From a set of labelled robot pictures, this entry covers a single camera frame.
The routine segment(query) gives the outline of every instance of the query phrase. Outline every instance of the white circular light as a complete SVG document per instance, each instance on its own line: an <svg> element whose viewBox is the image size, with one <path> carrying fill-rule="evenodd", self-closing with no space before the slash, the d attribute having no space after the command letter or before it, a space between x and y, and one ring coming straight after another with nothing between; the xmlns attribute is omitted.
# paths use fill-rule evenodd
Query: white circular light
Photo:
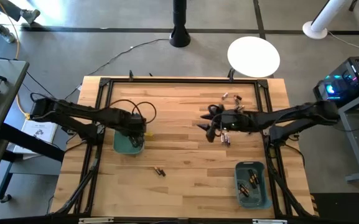
<svg viewBox="0 0 359 224"><path fill-rule="evenodd" d="M272 75L280 65L280 55L268 41L259 37L241 37L229 46L228 60L243 75L261 78Z"/></svg>

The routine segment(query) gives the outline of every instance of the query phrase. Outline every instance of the computer tower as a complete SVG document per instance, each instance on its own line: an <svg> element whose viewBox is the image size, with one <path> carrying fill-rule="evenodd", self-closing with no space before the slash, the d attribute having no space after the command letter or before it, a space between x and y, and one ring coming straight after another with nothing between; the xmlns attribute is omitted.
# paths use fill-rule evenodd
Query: computer tower
<svg viewBox="0 0 359 224"><path fill-rule="evenodd" d="M314 88L317 100L334 101L343 106L359 96L359 57L350 57Z"/></svg>

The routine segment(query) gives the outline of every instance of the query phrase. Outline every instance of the teal bin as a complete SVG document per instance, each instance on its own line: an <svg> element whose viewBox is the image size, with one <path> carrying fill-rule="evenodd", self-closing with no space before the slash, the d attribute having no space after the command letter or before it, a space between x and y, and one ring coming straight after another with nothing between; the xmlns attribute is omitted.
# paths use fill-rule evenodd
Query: teal bin
<svg viewBox="0 0 359 224"><path fill-rule="evenodd" d="M143 151L144 144L141 147L133 147L127 136L123 136L119 131L115 131L113 149L120 154L136 155Z"/></svg>
<svg viewBox="0 0 359 224"><path fill-rule="evenodd" d="M259 184L256 189L253 189L249 182L248 170L253 170L254 174L258 176ZM268 198L266 191L266 183L264 178L264 164L261 162L239 162L235 167L235 188L237 201L243 208L264 209L272 205L272 201ZM249 190L249 197L245 197L239 193L239 184L243 184Z"/></svg>

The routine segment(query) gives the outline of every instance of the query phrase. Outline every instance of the wooden tabletop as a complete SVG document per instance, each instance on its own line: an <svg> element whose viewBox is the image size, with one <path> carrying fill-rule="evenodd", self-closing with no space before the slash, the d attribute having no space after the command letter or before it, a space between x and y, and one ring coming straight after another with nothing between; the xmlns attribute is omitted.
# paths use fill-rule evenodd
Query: wooden tabletop
<svg viewBox="0 0 359 224"><path fill-rule="evenodd" d="M94 106L101 77L85 77L78 103ZM273 110L289 107L283 79L268 79ZM229 96L221 100L228 92ZM111 101L129 99L135 103L150 101L157 108L157 118L147 125L145 150L136 156L117 154L113 150L112 129L106 130L93 216L109 217L192 217L192 218L274 218L273 206L264 210L241 208L236 200L234 167L238 162L266 159L260 133L230 132L231 147L220 139L207 142L205 131L196 126L208 123L200 118L210 104L235 106L233 95L243 97L246 110L257 109L254 87L247 84L201 83L116 83ZM114 105L131 111L127 102ZM147 119L154 111L140 106ZM78 144L78 138L67 147ZM296 142L288 144L298 148ZM86 146L66 153L59 176L51 212L58 210L78 185ZM282 147L282 160L288 187L304 208L313 213L309 188L297 152ZM161 167L166 177L158 176L153 167ZM265 169L265 181L268 175ZM267 184L269 198L271 191ZM85 189L82 208L86 204ZM277 186L279 203L284 212L282 194Z"/></svg>

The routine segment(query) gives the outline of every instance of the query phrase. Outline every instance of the concrete floor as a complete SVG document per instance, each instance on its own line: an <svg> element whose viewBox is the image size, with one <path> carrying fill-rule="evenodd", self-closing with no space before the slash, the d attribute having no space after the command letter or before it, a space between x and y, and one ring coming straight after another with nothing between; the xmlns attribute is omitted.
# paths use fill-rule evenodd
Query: concrete floor
<svg viewBox="0 0 359 224"><path fill-rule="evenodd" d="M172 28L172 4L166 0L16 0L18 6L38 8L43 26ZM311 21L326 0L259 0L265 29L301 30ZM187 27L194 29L257 29L252 0L189 0ZM5 15L0 23L8 24ZM332 30L357 30L351 12L342 9L331 23ZM95 75L205 76L224 77L230 65L228 46L237 38L257 34L190 34L188 47L176 49L162 40L122 55ZM67 96L83 76L131 46L168 38L165 33L86 33L86 32L19 32L20 60L30 63L29 72L57 98ZM359 45L359 35L341 35ZM284 78L291 105L314 101L312 88L347 57L358 56L359 49L332 37L312 40L304 35L267 35L280 53L281 64L274 74ZM13 58L15 44L0 38L0 57ZM43 93L29 77L24 83ZM21 88L22 104L29 111L29 92ZM78 93L72 97L76 101ZM13 104L9 120L22 118ZM359 192L359 182L348 184L344 177L358 172L357 162L345 134L330 127L317 126L301 134L301 151L311 192ZM7 164L0 165L0 183ZM14 197L0 204L0 218L44 215L53 195L57 176L14 175L7 193Z"/></svg>

